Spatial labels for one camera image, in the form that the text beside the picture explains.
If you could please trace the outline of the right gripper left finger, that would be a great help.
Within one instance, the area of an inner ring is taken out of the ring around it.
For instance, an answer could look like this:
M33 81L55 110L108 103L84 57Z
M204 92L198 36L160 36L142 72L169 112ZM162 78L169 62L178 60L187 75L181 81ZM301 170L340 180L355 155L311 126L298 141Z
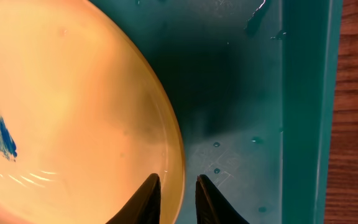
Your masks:
M153 173L106 224L159 224L160 209L160 177Z

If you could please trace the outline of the yellow-green plate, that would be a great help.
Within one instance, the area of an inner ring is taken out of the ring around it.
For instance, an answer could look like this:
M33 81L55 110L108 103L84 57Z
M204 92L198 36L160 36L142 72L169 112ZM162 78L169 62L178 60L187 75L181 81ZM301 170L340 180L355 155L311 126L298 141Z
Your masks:
M106 223L152 173L174 223L180 130L130 38L89 1L0 1L0 223Z

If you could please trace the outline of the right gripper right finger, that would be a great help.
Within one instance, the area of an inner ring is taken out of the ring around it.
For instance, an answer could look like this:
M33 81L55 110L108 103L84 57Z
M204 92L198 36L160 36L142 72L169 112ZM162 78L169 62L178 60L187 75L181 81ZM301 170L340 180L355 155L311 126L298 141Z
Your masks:
M197 176L195 204L197 224L249 224L205 174Z

